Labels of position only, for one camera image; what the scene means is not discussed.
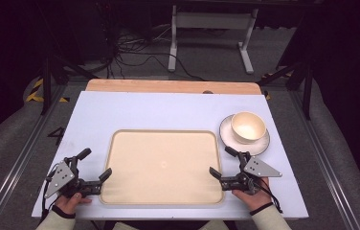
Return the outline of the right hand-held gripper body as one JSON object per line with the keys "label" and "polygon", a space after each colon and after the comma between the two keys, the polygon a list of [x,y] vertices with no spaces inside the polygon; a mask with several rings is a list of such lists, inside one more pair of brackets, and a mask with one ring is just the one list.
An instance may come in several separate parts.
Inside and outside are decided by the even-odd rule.
{"label": "right hand-held gripper body", "polygon": [[248,195],[254,195],[262,189],[261,180],[264,177],[282,177],[282,173],[274,169],[249,151],[239,151],[239,173],[226,176],[219,181],[223,191],[240,190]]}

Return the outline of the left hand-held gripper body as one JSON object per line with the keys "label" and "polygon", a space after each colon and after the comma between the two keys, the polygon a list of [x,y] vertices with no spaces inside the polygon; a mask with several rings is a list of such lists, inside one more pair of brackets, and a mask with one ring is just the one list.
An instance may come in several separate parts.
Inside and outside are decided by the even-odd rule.
{"label": "left hand-held gripper body", "polygon": [[74,156],[65,158],[56,164],[56,168],[46,177],[46,190],[43,192],[45,198],[54,194],[72,197],[81,193],[83,197],[99,195],[101,193],[100,181],[85,181],[79,178],[79,159]]}

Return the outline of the person's right hand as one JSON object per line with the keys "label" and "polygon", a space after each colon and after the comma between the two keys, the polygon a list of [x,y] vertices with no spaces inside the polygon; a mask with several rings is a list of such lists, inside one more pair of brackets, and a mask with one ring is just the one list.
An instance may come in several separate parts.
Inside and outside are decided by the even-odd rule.
{"label": "person's right hand", "polygon": [[254,195],[247,195],[240,190],[232,190],[232,194],[240,199],[249,211],[255,211],[272,201],[271,196],[264,191],[256,192]]}

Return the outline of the person's left hand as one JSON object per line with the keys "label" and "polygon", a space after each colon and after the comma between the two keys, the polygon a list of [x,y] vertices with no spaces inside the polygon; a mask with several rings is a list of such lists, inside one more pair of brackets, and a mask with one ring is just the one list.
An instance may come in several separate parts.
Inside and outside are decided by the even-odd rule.
{"label": "person's left hand", "polygon": [[60,196],[56,200],[55,205],[63,213],[67,215],[73,215],[76,212],[76,207],[79,204],[88,204],[91,202],[92,200],[90,198],[83,197],[81,193],[75,193],[72,197],[66,197],[64,195]]}

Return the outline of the white plate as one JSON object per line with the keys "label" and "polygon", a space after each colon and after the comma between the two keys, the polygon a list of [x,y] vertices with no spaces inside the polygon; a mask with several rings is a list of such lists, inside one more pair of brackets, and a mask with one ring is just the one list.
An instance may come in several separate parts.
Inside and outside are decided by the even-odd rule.
{"label": "white plate", "polygon": [[249,151],[251,155],[259,155],[266,151],[270,144],[270,134],[266,132],[265,135],[252,144],[239,143],[232,132],[231,121],[233,115],[226,117],[220,125],[219,134],[225,146],[231,147],[237,151]]}

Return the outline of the cream bowl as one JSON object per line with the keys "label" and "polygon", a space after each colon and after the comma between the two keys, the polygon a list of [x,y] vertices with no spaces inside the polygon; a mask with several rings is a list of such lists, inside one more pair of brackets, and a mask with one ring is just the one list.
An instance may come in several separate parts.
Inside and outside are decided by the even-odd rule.
{"label": "cream bowl", "polygon": [[265,135],[266,125],[257,114],[242,111],[231,118],[231,130],[239,143],[251,144]]}

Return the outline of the beige rectangular tray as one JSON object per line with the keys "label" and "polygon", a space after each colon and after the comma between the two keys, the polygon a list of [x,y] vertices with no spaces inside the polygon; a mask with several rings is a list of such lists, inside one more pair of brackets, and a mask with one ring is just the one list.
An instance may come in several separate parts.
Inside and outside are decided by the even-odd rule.
{"label": "beige rectangular tray", "polygon": [[218,143],[208,130],[121,129],[114,133],[101,190],[107,205],[212,205],[223,200]]}

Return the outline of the yellow black floor tape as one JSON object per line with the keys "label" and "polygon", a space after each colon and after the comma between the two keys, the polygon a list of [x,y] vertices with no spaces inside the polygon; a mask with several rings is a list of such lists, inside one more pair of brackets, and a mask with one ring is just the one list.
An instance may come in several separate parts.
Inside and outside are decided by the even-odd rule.
{"label": "yellow black floor tape", "polygon": [[[273,74],[264,74],[261,79],[264,80],[264,79],[267,79],[267,78],[270,78]],[[289,79],[290,77],[292,76],[292,73],[287,73],[287,74],[283,74],[281,77],[282,78],[285,78],[285,79]],[[271,96],[269,94],[268,91],[264,90],[264,93],[263,93],[265,99],[267,101],[269,101],[271,99]]]}
{"label": "yellow black floor tape", "polygon": [[38,95],[39,89],[42,85],[43,85],[43,79],[38,78],[31,92],[28,94],[28,97],[26,98],[26,102],[40,102],[40,103],[44,102],[44,98]]}

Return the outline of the black metal stand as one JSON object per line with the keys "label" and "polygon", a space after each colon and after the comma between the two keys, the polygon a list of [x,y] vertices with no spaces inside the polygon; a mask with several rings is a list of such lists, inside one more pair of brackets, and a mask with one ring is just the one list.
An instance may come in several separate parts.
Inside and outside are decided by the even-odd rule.
{"label": "black metal stand", "polygon": [[313,73],[310,68],[310,65],[305,62],[296,62],[290,66],[286,66],[277,72],[268,75],[265,78],[261,78],[258,81],[259,86],[264,86],[267,83],[270,83],[276,79],[281,78],[282,76],[291,73],[291,77],[286,82],[285,87],[289,91],[297,91],[301,84],[304,85],[303,101],[302,101],[302,111],[307,120],[310,119],[310,98],[312,91],[312,81]]}
{"label": "black metal stand", "polygon": [[43,59],[42,74],[43,79],[43,105],[42,115],[45,115],[52,105],[52,79],[55,79],[57,84],[66,84],[68,77],[63,69],[64,66],[69,67],[77,72],[80,76],[84,76],[89,80],[96,79],[97,76],[84,70],[76,64],[56,55],[48,55]]}

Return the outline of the white table cover sheet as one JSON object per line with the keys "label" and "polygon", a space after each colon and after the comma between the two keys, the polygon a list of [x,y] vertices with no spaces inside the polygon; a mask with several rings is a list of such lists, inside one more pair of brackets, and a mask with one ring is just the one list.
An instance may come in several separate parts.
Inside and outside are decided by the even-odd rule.
{"label": "white table cover sheet", "polygon": [[[79,175],[95,180],[108,167],[106,161],[111,140],[121,129],[140,130],[208,130],[215,134],[220,169],[225,176],[239,172],[239,161],[225,151],[219,134],[221,122],[241,111],[253,112],[264,121],[270,134],[265,152],[256,156],[282,173],[269,177],[272,194],[281,205],[286,219],[308,216],[302,194],[281,143],[272,114],[261,95],[131,93],[83,91],[54,158],[59,163],[66,157],[89,148],[92,152],[79,162]],[[212,205],[107,205],[101,195],[77,209],[78,219],[91,220],[211,220],[248,219],[246,206],[229,192]]]}

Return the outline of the wooden table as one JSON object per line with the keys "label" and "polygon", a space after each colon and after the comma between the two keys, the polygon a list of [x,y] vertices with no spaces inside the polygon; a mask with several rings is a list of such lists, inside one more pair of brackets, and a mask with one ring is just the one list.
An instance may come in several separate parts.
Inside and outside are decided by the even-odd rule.
{"label": "wooden table", "polygon": [[147,93],[194,93],[260,95],[261,90],[253,82],[190,81],[190,80],[103,80],[87,83],[86,91],[147,92]]}

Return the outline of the white metal stand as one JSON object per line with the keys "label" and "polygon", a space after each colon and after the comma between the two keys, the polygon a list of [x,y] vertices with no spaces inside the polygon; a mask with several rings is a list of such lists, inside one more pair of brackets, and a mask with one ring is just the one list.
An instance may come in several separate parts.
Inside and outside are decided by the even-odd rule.
{"label": "white metal stand", "polygon": [[176,69],[177,30],[179,28],[244,30],[244,40],[240,41],[237,44],[237,47],[246,73],[253,74],[254,68],[247,47],[254,30],[258,12],[258,9],[253,9],[248,13],[179,12],[177,7],[173,6],[171,14],[171,43],[168,70],[174,72]]}

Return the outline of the aluminium floor rail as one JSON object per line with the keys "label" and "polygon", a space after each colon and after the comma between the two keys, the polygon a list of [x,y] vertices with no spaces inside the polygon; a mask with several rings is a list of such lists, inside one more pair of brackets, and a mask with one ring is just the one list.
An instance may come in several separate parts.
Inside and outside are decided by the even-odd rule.
{"label": "aluminium floor rail", "polygon": [[56,115],[64,106],[53,103],[43,114],[41,103],[25,103],[0,125],[0,230],[37,226],[31,213],[56,152],[47,132],[63,125]]}
{"label": "aluminium floor rail", "polygon": [[326,180],[328,189],[336,204],[336,207],[338,208],[340,216],[346,225],[347,230],[360,230],[358,219],[350,207],[347,196],[343,191],[341,183],[339,182],[336,173],[329,162],[329,159],[327,158],[325,149],[314,129],[314,126],[304,114],[304,108],[302,106],[300,94],[295,91],[289,91],[288,94],[292,100],[292,104],[300,116],[300,119],[302,120],[304,129],[308,134],[309,139],[311,140],[319,168],[323,174],[324,179]]}

